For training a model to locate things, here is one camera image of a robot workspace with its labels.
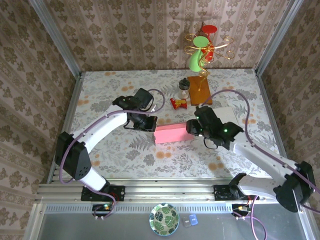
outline black lid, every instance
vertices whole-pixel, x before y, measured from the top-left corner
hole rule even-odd
[[[188,79],[184,78],[182,80],[179,81],[179,88],[181,90],[188,90],[190,87],[190,82]]]

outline orange wooden base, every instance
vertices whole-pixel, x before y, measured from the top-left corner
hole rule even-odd
[[[203,104],[207,98],[211,96],[208,79],[204,79],[201,83],[202,79],[203,78],[200,76],[188,76],[188,80],[190,81],[189,93],[192,106]],[[210,99],[206,104],[212,105],[212,99]]]

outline glass jar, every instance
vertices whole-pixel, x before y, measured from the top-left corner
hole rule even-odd
[[[178,98],[187,99],[189,97],[190,81],[186,78],[179,81]]]

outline red snack package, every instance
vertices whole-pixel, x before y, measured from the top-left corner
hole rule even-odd
[[[174,99],[174,98],[170,98],[171,104],[173,106],[173,108],[176,110],[177,108],[184,108],[187,109],[187,101],[184,100],[178,100],[178,99]]]

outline gray floor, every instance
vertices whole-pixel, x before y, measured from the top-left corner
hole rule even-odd
[[[255,206],[255,217],[267,229],[268,240],[305,240],[298,214],[279,204]],[[238,220],[230,214],[197,214],[198,225],[185,228],[180,222],[168,240],[254,240],[249,219]],[[149,226],[148,214],[114,214],[95,220],[91,214],[45,214],[38,240],[157,240]],[[262,227],[256,224],[259,239]]]

